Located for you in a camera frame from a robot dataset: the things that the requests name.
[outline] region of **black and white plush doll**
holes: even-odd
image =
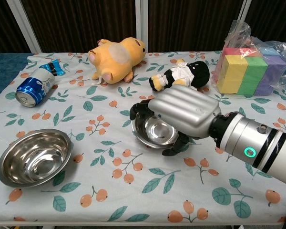
[[[157,74],[149,79],[149,84],[154,91],[161,91],[173,84],[181,84],[200,88],[205,86],[210,79],[208,66],[203,61],[186,63],[180,59],[177,65],[167,70],[164,74]]]

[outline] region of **metal bowl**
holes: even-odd
[[[11,144],[0,158],[0,180],[10,187],[34,187],[58,174],[71,156],[71,140],[62,131],[42,129]]]
[[[155,149],[170,148],[174,145],[178,131],[156,116],[140,118],[137,114],[132,121],[136,137],[145,145]]]

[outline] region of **can lid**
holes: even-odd
[[[33,107],[36,105],[35,99],[28,93],[16,92],[15,97],[24,106]]]

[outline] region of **green block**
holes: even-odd
[[[261,82],[268,64],[262,57],[248,56],[245,57],[245,60],[248,62],[248,67],[243,77],[243,81]]]
[[[237,94],[254,94],[259,82],[245,82],[242,81]]]

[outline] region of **floral tablecloth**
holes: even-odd
[[[282,222],[286,185],[215,148],[211,138],[192,140],[163,157],[132,133],[129,109],[156,96],[152,75],[176,60],[205,61],[212,72],[219,52],[148,53],[130,83],[91,85],[95,71],[86,53],[39,53],[0,94],[0,156],[29,131],[55,128],[73,142],[72,157],[53,180],[14,189],[0,182],[0,224],[249,224]],[[44,101],[27,108],[17,86],[40,65],[59,59],[66,72]],[[219,94],[223,113],[239,111],[286,132],[286,91],[270,96]]]

